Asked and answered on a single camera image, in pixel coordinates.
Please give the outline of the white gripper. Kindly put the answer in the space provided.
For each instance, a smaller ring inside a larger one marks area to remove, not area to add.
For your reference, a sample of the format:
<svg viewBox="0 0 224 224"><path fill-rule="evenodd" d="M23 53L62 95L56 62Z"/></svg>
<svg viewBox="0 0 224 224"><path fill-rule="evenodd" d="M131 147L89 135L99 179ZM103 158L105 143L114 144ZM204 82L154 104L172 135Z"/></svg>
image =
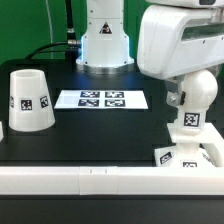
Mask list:
<svg viewBox="0 0 224 224"><path fill-rule="evenodd" d="M168 105L181 103L183 74L223 63L224 15L219 21L217 9L157 4L146 9L137 64L143 74L166 79Z"/></svg>

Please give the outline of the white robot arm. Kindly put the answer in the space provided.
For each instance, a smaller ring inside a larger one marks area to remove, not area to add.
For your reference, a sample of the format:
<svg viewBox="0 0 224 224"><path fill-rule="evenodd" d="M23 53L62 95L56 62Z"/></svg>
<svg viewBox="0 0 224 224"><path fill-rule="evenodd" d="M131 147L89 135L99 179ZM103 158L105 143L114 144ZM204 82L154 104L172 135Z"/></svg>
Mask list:
<svg viewBox="0 0 224 224"><path fill-rule="evenodd" d="M123 0L87 0L80 69L116 73L137 65L146 76L177 86L172 106L207 109L217 96L213 71L224 64L224 0L146 0L137 57L129 56Z"/></svg>

